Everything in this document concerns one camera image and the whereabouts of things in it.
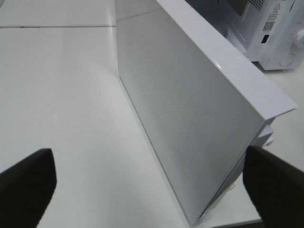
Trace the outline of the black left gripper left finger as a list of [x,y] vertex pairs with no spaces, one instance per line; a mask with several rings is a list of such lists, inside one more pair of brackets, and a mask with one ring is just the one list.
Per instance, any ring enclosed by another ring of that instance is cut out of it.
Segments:
[[40,149],[0,174],[0,226],[36,228],[57,186],[51,149]]

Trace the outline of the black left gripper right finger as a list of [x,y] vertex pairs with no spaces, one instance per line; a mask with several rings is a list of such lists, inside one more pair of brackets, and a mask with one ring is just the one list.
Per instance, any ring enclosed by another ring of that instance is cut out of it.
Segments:
[[269,151],[249,146],[243,184],[267,228],[304,226],[304,173]]

